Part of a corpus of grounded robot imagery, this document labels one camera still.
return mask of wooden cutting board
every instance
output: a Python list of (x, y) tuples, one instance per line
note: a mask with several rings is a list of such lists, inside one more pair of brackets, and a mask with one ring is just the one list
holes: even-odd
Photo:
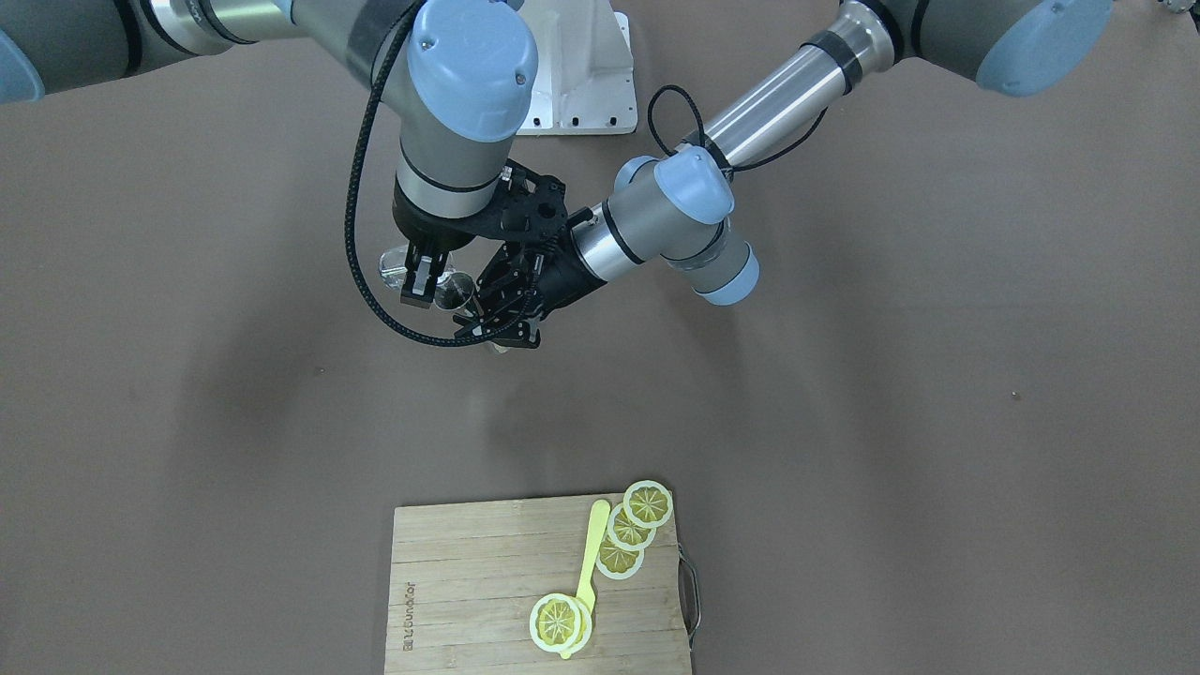
[(569, 661), (529, 639), (546, 593), (575, 593), (592, 502), (552, 497), (396, 509), (384, 673), (690, 675), (674, 519), (642, 568), (599, 572), (592, 641)]

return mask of blue joint cap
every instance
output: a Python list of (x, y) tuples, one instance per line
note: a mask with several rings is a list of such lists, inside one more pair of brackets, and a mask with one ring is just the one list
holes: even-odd
[(1112, 0), (1043, 0), (988, 52), (976, 82), (1008, 96), (1049, 89), (1092, 50), (1112, 13)]
[(623, 189), (629, 187), (629, 184), (634, 183), (634, 177), (637, 175), (637, 172), (653, 161), (656, 161), (656, 157), (642, 155), (625, 162), (625, 166), (620, 167), (620, 171), (617, 172), (617, 180), (612, 184), (612, 191), (620, 192)]
[(754, 287), (758, 285), (760, 273), (758, 257), (754, 255), (754, 246), (746, 243), (746, 249), (750, 249), (750, 257), (746, 258), (746, 264), (742, 267), (742, 271), (737, 276), (716, 291), (696, 294), (721, 307), (744, 300), (754, 291)]
[(689, 147), (654, 167), (659, 189), (694, 221), (716, 225), (733, 213), (733, 191), (706, 150)]
[(46, 96), (46, 84), (29, 56), (0, 30), (0, 104), (37, 101)]
[(295, 19), (292, 18), (292, 0), (275, 0), (275, 6), (283, 12), (283, 16), (287, 17), (289, 22), (296, 23)]
[(438, 121), (497, 143), (516, 135), (529, 113), (538, 44), (504, 2), (430, 0), (408, 40), (408, 70)]

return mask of lemon slice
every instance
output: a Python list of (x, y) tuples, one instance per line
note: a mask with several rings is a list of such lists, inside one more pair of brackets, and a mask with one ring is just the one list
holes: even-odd
[(634, 552), (619, 549), (612, 539), (605, 537), (604, 543), (600, 544), (600, 555), (596, 556), (596, 568), (600, 569), (600, 574), (620, 581), (629, 579), (641, 569), (643, 560), (646, 560), (646, 551)]
[(529, 613), (529, 637), (538, 649), (559, 653), (574, 645), (583, 632), (582, 614), (586, 613), (570, 596), (544, 596)]
[(635, 525), (625, 512), (625, 504), (612, 509), (608, 515), (608, 540), (618, 549), (630, 552), (643, 550), (654, 540), (655, 532), (656, 530), (653, 527)]
[(659, 527), (671, 519), (674, 510), (671, 491), (654, 480), (638, 480), (630, 485), (623, 503), (629, 520), (638, 527)]
[(583, 649), (588, 644), (588, 641), (592, 639), (592, 627), (593, 627), (593, 623), (592, 623), (592, 613), (588, 611), (588, 608), (583, 607), (583, 603), (580, 602), (578, 598), (569, 598), (569, 599), (571, 601), (571, 604), (575, 605), (576, 611), (580, 613), (580, 616), (583, 620), (582, 621), (583, 627), (580, 631), (580, 635), (575, 639), (574, 643), (571, 643), (571, 646), (569, 646), (565, 650), (563, 650), (562, 652), (559, 652), (559, 656), (562, 656), (563, 658), (571, 658), (571, 656), (575, 652), (577, 652), (581, 649)]

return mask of yellow spoon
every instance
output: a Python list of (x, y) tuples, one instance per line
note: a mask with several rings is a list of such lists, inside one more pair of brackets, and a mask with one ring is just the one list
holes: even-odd
[[(596, 568), (596, 556), (600, 555), (600, 544), (604, 542), (605, 532), (608, 530), (608, 514), (611, 512), (612, 506), (607, 501), (596, 500), (592, 503), (592, 515), (588, 516), (588, 538), (583, 544), (583, 569), (580, 571), (580, 585), (575, 590), (575, 599), (587, 610), (588, 617), (595, 611), (596, 607), (596, 592), (592, 587), (592, 573)], [(564, 661), (571, 658), (571, 655), (566, 652), (559, 656)]]

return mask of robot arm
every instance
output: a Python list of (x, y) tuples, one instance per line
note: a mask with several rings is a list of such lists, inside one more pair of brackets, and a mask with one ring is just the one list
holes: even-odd
[[(538, 55), (515, 7), (494, 0), (10, 0), (0, 102), (308, 35), (360, 82), (385, 84), (382, 100), (402, 118), (392, 213), (409, 240), (403, 300), (428, 306), (451, 251), (476, 237), (503, 241), (455, 316), (458, 335), (536, 347), (546, 315), (658, 256), (714, 304), (744, 298), (758, 263), (730, 223), (730, 179), (868, 74), (917, 56), (984, 89), (1032, 95), (1082, 60), (1111, 6), (844, 0), (827, 30), (671, 156), (630, 161), (611, 197), (574, 215), (562, 183), (508, 160)], [(380, 73), (392, 48), (395, 67)]]

